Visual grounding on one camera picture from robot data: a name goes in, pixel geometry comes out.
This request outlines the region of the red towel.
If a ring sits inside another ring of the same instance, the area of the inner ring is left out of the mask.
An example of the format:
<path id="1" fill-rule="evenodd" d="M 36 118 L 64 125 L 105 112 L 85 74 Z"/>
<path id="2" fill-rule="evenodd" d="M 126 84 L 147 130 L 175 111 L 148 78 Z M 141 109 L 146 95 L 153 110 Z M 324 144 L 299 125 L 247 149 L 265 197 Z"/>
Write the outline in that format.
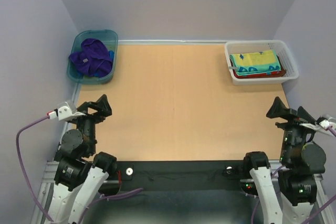
<path id="1" fill-rule="evenodd" d="M 237 72 L 233 70 L 233 74 L 237 79 L 276 78 L 276 77 L 283 77 L 286 74 L 286 70 L 273 71 L 268 73 L 254 73 L 254 74 L 241 74 L 241 75 L 238 75 Z"/>

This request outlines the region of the blue towel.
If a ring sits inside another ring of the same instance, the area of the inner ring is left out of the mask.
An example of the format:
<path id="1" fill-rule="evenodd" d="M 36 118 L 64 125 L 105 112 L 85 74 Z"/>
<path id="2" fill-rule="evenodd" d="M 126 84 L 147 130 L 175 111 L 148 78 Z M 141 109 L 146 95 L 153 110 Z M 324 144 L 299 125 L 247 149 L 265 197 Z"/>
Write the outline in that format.
<path id="1" fill-rule="evenodd" d="M 238 75 L 281 71 L 280 60 L 273 50 L 230 54 L 229 58 Z"/>

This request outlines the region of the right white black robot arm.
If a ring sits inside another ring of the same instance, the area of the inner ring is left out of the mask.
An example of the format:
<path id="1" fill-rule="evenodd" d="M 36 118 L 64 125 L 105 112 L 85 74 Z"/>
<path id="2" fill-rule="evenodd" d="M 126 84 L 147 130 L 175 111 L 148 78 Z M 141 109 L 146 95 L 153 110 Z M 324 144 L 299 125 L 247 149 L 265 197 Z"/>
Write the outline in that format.
<path id="1" fill-rule="evenodd" d="M 246 153 L 241 170 L 250 177 L 261 205 L 264 223 L 308 223 L 317 200 L 315 176 L 325 172 L 325 151 L 313 142 L 315 130 L 305 126 L 315 119 L 303 108 L 291 109 L 275 97 L 267 118 L 281 118 L 281 166 L 271 171 L 265 152 Z"/>

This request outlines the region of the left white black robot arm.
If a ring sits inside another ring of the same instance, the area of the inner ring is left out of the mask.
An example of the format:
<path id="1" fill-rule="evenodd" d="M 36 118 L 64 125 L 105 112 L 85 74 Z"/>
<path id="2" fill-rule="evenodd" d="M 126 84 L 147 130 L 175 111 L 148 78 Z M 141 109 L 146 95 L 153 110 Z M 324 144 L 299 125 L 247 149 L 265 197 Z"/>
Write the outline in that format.
<path id="1" fill-rule="evenodd" d="M 112 115 L 112 108 L 103 94 L 79 107 L 65 102 L 57 115 L 75 128 L 61 138 L 48 214 L 50 223 L 79 223 L 103 182 L 117 172 L 115 156 L 96 152 L 96 125 Z"/>

